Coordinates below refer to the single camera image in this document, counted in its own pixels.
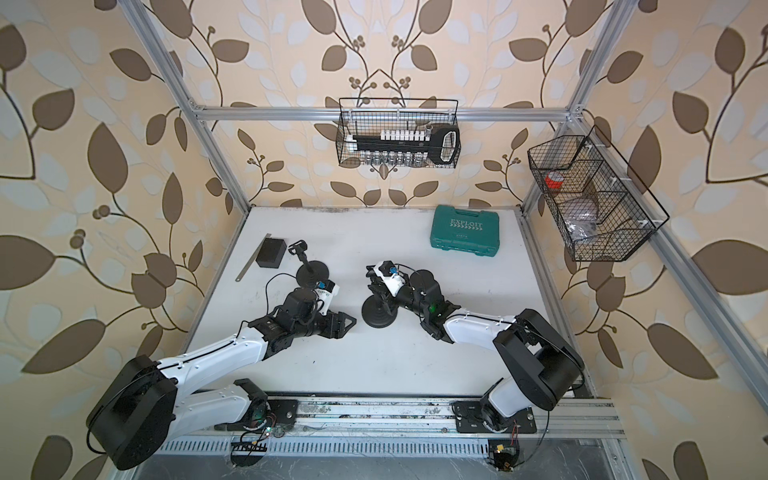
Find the black microphone stand pole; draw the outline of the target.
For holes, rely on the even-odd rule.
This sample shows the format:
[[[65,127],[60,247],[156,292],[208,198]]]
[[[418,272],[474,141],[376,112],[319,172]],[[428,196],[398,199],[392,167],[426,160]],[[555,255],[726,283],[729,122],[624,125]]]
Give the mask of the black microphone stand pole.
[[[306,255],[308,245],[305,240],[298,240],[288,247],[290,255],[296,256],[301,262],[301,266],[296,272],[296,280],[302,286],[311,286],[314,278],[314,270]]]

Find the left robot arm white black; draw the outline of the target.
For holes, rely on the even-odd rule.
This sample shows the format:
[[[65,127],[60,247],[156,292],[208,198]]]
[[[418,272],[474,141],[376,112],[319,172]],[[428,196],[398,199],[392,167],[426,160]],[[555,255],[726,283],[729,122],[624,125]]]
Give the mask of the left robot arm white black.
[[[297,338],[343,338],[357,323],[330,305],[338,287],[297,287],[264,316],[235,334],[175,357],[128,361],[86,419],[86,444],[119,470],[149,459],[166,441],[216,425],[246,430],[271,423],[266,393],[242,378],[218,390],[210,384],[267,360]]]

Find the black round stand base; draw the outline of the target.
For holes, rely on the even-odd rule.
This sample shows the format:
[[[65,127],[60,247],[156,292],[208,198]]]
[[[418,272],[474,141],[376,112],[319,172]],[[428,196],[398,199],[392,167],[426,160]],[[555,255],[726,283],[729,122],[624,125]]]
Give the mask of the black round stand base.
[[[321,261],[307,261],[297,270],[296,280],[301,287],[314,289],[319,282],[329,280],[329,269]]]

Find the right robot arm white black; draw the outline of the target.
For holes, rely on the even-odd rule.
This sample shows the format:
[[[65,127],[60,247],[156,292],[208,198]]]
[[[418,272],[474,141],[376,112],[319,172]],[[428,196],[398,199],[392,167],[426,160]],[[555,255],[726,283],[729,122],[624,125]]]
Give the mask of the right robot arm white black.
[[[514,416],[532,406],[552,411],[584,378],[581,357],[533,309],[507,316],[472,312],[447,300],[430,271],[408,274],[390,261],[369,266],[366,277],[371,295],[362,313],[369,326],[390,326],[404,308],[418,317],[421,328],[435,340],[499,354],[510,376],[483,394],[474,415],[489,431],[510,430]]]

